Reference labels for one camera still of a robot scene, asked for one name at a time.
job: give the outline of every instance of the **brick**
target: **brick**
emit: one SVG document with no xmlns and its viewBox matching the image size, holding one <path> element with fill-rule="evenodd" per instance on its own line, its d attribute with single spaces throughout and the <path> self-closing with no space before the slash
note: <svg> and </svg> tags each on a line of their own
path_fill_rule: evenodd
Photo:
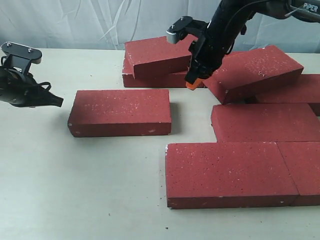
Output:
<svg viewBox="0 0 320 240">
<path fill-rule="evenodd" d="M 238 102 L 294 83 L 304 67 L 274 45 L 223 59 L 204 85 L 222 104 Z"/>
<path fill-rule="evenodd" d="M 320 142 L 279 142 L 278 147 L 298 189 L 292 206 L 320 205 Z"/>
<path fill-rule="evenodd" d="M 320 74 L 302 74 L 295 83 L 258 94 L 251 102 L 309 104 L 313 112 L 320 116 Z"/>
<path fill-rule="evenodd" d="M 163 76 L 188 70 L 189 46 L 196 38 L 188 35 L 177 44 L 165 36 L 126 42 L 125 58 L 135 79 Z"/>
<path fill-rule="evenodd" d="M 317 142 L 320 121 L 306 103 L 215 105 L 218 142 Z"/>
<path fill-rule="evenodd" d="M 274 142 L 172 143 L 165 171 L 172 209 L 283 207 L 298 196 Z"/>
<path fill-rule="evenodd" d="M 186 71 L 170 73 L 162 76 L 150 76 L 144 79 L 135 79 L 127 59 L 123 61 L 122 79 L 125 88 L 185 88 Z"/>
<path fill-rule="evenodd" d="M 68 119 L 78 138 L 168 135 L 171 124 L 167 89 L 80 90 Z"/>
</svg>

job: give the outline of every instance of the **white table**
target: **white table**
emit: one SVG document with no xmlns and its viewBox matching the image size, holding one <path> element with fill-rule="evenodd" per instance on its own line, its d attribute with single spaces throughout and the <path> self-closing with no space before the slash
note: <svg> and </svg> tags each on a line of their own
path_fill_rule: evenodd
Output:
<svg viewBox="0 0 320 240">
<path fill-rule="evenodd" d="M 171 210 L 165 146 L 215 142 L 208 89 L 170 89 L 170 136 L 74 138 L 77 90 L 123 89 L 123 51 L 41 49 L 31 72 L 52 83 L 62 108 L 0 102 L 0 240 L 309 240 L 320 207 Z M 290 54 L 320 73 L 320 55 Z"/>
</svg>

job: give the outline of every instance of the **white fabric backdrop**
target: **white fabric backdrop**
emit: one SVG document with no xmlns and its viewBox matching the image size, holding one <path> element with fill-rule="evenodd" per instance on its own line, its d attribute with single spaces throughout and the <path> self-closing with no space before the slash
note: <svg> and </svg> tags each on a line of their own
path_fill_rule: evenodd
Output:
<svg viewBox="0 0 320 240">
<path fill-rule="evenodd" d="M 209 21 L 219 0 L 0 0 L 0 42 L 34 48 L 120 49 L 130 40 L 166 35 L 179 17 Z M 320 24 L 257 14 L 235 50 L 274 44 L 318 53 Z"/>
</svg>

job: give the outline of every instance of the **red brick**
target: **red brick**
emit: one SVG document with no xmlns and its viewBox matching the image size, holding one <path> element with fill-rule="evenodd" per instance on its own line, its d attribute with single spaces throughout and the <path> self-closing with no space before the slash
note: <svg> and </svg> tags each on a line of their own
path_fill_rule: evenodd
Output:
<svg viewBox="0 0 320 240">
<path fill-rule="evenodd" d="M 254 97 L 253 102 L 309 104 L 313 112 L 320 116 L 320 74 L 302 74 L 293 84 L 258 94 Z"/>
<path fill-rule="evenodd" d="M 125 88 L 185 88 L 186 71 L 169 73 L 162 76 L 150 76 L 144 79 L 135 79 L 129 63 L 126 59 L 123 61 L 122 79 Z"/>
<path fill-rule="evenodd" d="M 219 142 L 320 141 L 320 121 L 306 103 L 215 105 L 211 122 Z"/>
<path fill-rule="evenodd" d="M 229 104 L 291 84 L 303 69 L 272 45 L 225 57 L 203 83 L 222 104 Z"/>
<path fill-rule="evenodd" d="M 320 205 L 320 142 L 277 145 L 299 192 L 292 206 Z"/>
<path fill-rule="evenodd" d="M 74 137 L 168 135 L 167 89 L 81 90 L 68 119 Z"/>
<path fill-rule="evenodd" d="M 125 58 L 135 79 L 163 76 L 188 70 L 189 46 L 196 38 L 188 35 L 177 44 L 167 42 L 165 36 L 126 42 Z"/>
<path fill-rule="evenodd" d="M 169 144 L 165 171 L 173 209 L 282 207 L 298 196 L 274 142 Z"/>
</svg>

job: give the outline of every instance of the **orange gripper tip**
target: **orange gripper tip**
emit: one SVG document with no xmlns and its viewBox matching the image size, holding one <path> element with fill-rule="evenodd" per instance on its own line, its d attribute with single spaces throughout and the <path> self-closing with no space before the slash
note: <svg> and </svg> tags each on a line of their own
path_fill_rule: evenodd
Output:
<svg viewBox="0 0 320 240">
<path fill-rule="evenodd" d="M 193 91 L 193 90 L 195 90 L 195 89 L 202 83 L 202 81 L 203 81 L 202 79 L 197 78 L 193 84 L 187 82 L 187 83 L 185 84 L 185 86 L 186 86 L 188 89 L 190 89 L 190 90 Z"/>
</svg>

